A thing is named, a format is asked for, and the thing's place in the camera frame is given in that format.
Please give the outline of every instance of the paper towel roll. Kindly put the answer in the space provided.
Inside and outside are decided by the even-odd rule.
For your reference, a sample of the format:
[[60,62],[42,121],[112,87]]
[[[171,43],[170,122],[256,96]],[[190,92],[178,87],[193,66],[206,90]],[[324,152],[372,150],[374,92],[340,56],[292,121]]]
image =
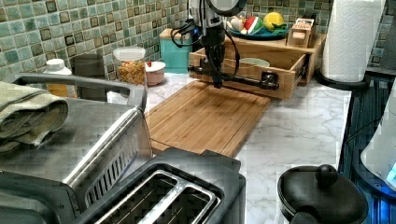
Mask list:
[[335,0],[323,52],[322,74],[342,82],[362,81],[385,0]]

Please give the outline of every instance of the lemon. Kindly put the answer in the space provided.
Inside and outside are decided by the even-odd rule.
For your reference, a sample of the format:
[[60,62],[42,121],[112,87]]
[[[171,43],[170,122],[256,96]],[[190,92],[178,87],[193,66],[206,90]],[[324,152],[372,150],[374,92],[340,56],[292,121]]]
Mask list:
[[264,17],[264,26],[268,31],[273,32],[276,27],[285,24],[283,16],[277,12],[270,12]]

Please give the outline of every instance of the green bowl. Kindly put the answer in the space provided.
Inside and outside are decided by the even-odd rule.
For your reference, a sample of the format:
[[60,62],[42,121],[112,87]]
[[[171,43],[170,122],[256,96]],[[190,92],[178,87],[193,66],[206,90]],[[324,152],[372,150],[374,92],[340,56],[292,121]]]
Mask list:
[[251,63],[254,65],[258,65],[261,67],[269,67],[270,64],[265,61],[265,60],[261,60],[261,59],[255,59],[255,58],[243,58],[241,60],[239,60],[240,63]]

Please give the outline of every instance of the wooden box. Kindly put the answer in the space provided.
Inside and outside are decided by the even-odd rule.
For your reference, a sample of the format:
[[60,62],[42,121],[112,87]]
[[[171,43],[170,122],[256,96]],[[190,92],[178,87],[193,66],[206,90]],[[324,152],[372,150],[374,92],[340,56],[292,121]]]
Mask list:
[[289,31],[286,45],[298,48],[311,48],[315,31],[314,19],[299,18]]
[[[240,63],[237,75],[260,80],[262,71],[272,71],[278,74],[279,88],[276,91],[263,90],[258,87],[229,81],[224,81],[223,86],[280,99],[289,99],[293,89],[298,84],[305,85],[311,80],[314,74],[315,64],[318,62],[318,56],[322,52],[322,44],[325,40],[325,35],[316,36],[313,48],[311,49],[286,46],[285,39],[255,41],[233,37],[233,40],[238,47],[241,59],[257,58],[265,60],[270,64],[269,67],[262,67],[250,63]],[[232,74],[235,65],[233,44],[228,38],[224,44],[226,46],[226,53],[223,63],[223,72]],[[200,66],[200,61],[204,57],[204,49],[190,53],[190,65]],[[303,76],[300,76],[304,67],[306,72]],[[190,73],[190,76],[202,81],[213,81],[211,77],[198,75],[196,73]]]

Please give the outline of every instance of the white countertop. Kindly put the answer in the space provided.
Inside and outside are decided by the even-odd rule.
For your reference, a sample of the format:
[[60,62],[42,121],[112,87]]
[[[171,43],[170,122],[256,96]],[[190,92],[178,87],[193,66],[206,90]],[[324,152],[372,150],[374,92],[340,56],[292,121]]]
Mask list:
[[[186,74],[165,74],[148,88],[146,111],[194,81]],[[347,120],[350,91],[312,80],[297,87],[290,100],[274,99],[236,156],[247,179],[246,223],[287,223],[279,212],[277,180],[291,167],[337,167]]]

